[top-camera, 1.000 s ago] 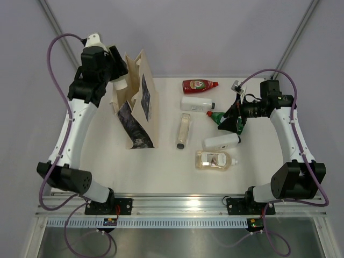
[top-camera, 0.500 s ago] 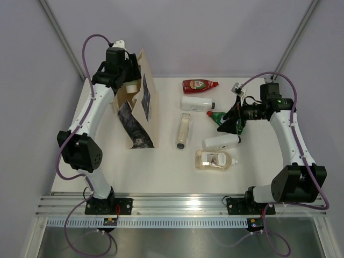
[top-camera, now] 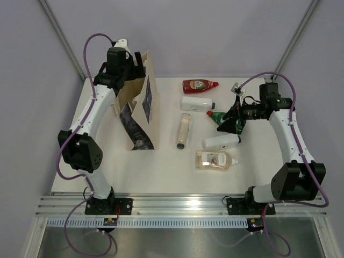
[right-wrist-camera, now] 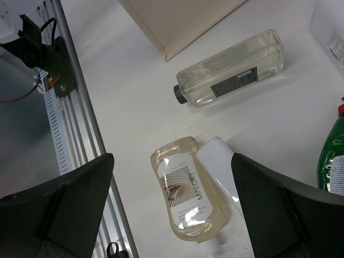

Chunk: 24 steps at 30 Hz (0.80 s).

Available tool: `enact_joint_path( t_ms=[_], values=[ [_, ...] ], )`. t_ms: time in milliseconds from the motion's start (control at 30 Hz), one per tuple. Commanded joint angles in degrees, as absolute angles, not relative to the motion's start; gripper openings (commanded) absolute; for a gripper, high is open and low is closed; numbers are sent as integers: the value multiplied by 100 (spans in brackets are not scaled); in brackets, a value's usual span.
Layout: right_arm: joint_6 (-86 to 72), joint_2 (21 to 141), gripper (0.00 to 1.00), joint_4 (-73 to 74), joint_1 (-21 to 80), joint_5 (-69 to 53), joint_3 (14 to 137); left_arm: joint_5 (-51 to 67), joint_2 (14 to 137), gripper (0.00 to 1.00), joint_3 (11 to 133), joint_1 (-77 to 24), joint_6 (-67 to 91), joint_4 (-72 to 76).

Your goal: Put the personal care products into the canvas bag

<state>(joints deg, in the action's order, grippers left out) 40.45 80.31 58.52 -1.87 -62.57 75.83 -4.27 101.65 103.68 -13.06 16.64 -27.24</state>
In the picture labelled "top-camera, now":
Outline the beige canvas tote bag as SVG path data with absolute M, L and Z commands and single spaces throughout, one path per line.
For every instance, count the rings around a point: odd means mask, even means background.
M 151 53 L 141 56 L 145 77 L 126 80 L 114 110 L 127 135 L 128 151 L 157 150 L 160 141 L 160 95 Z

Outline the green dish soap bottle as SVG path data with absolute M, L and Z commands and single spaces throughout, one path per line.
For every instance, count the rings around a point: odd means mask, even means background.
M 222 124 L 229 125 L 229 119 L 228 117 L 225 119 L 224 117 L 227 115 L 226 112 L 213 112 L 208 111 L 206 113 L 218 126 L 221 126 Z

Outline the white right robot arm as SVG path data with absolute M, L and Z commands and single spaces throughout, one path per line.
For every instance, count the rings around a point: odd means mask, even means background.
M 266 119 L 272 126 L 282 154 L 283 166 L 266 185 L 248 189 L 244 209 L 256 213 L 263 204 L 273 202 L 301 203 L 314 200 L 326 174 L 324 164 L 315 162 L 298 128 L 294 100 L 283 98 L 277 83 L 259 86 L 260 100 L 246 104 L 241 87 L 231 91 L 235 102 L 222 117 L 217 130 L 240 135 L 247 121 Z

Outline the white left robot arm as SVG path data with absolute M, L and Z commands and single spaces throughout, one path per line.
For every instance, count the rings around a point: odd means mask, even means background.
M 95 77 L 89 77 L 91 94 L 84 109 L 69 130 L 58 134 L 57 174 L 68 181 L 84 178 L 103 214 L 112 213 L 116 202 L 109 197 L 113 188 L 101 170 L 103 152 L 96 142 L 97 132 L 108 108 L 119 101 L 126 84 L 145 76 L 140 52 L 131 53 L 126 39 L 111 41 L 106 61 Z

